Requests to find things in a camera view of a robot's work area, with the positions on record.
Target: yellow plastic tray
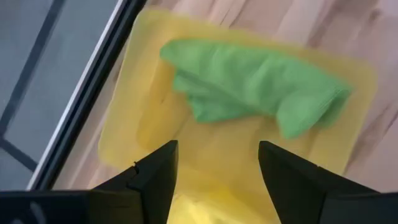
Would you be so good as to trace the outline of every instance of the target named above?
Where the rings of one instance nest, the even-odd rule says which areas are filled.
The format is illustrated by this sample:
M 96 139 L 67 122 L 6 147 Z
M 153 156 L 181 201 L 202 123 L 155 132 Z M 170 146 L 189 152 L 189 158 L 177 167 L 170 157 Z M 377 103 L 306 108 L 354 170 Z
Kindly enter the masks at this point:
M 354 92 L 332 127 L 313 128 L 293 140 L 281 138 L 272 118 L 198 124 L 185 97 L 171 89 L 174 68 L 159 58 L 161 46 L 182 37 L 277 49 L 323 67 L 350 83 Z M 146 9 L 138 16 L 129 39 L 99 141 L 99 156 L 126 169 L 167 141 L 178 139 L 177 195 L 199 198 L 212 204 L 212 210 L 243 223 L 274 223 L 277 215 L 257 161 L 259 141 L 271 141 L 342 174 L 375 91 L 375 76 L 361 63 Z

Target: cloth fold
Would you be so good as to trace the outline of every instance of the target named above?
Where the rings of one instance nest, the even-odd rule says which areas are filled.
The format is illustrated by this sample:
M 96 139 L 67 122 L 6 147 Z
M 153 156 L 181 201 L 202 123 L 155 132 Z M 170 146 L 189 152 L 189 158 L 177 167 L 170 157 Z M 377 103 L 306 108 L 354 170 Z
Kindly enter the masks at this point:
M 330 125 L 351 92 L 321 68 L 266 48 L 179 39 L 160 57 L 176 67 L 173 89 L 187 95 L 198 122 L 275 116 L 288 139 Z

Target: light wood grain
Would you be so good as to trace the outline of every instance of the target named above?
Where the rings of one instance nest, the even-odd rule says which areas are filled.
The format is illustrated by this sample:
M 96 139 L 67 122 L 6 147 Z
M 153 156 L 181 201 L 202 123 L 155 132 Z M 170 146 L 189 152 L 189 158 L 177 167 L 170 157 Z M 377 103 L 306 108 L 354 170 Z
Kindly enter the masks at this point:
M 394 171 L 398 169 L 398 150 L 395 149 L 398 144 L 398 1 L 322 0 L 317 7 L 311 8 L 305 7 L 309 0 L 236 1 L 152 0 L 150 4 L 221 26 L 238 27 L 264 37 L 349 55 L 371 64 L 379 77 L 379 90 L 355 145 L 346 176 L 377 190 L 398 190 L 398 179 L 394 177 Z M 111 91 L 104 95 L 107 96 L 96 103 L 102 105 L 99 114 L 105 112 Z M 101 116 L 93 113 L 90 117 L 92 122 L 100 124 L 95 129 L 101 129 Z M 77 164 L 84 164 L 84 168 L 78 167 L 89 167 L 90 171 L 68 171 L 76 166 L 76 162 L 69 162 L 58 188 L 92 187 L 115 174 L 112 168 L 97 160 L 95 147 L 90 146 L 91 149 L 85 152 L 87 144 L 95 142 L 97 136 L 82 133 L 79 138 L 86 140 L 78 140 L 73 149 L 76 155 L 69 160 L 79 161 Z

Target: green microfiber cloth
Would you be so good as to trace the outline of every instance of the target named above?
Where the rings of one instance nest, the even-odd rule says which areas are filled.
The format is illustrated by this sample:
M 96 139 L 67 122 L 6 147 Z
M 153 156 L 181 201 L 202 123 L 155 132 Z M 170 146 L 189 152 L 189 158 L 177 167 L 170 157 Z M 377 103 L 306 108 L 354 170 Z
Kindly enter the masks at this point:
M 350 87 L 306 61 L 276 50 L 215 40 L 172 40 L 160 57 L 177 69 L 173 89 L 187 95 L 198 122 L 275 116 L 283 137 L 330 125 Z

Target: black metal edge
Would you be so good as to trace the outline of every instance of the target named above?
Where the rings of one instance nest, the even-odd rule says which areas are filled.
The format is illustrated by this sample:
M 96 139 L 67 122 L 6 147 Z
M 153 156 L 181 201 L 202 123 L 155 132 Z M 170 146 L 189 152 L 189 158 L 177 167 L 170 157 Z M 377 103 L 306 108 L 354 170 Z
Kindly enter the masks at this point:
M 123 2 L 31 190 L 50 190 L 53 187 L 145 3 L 146 0 Z

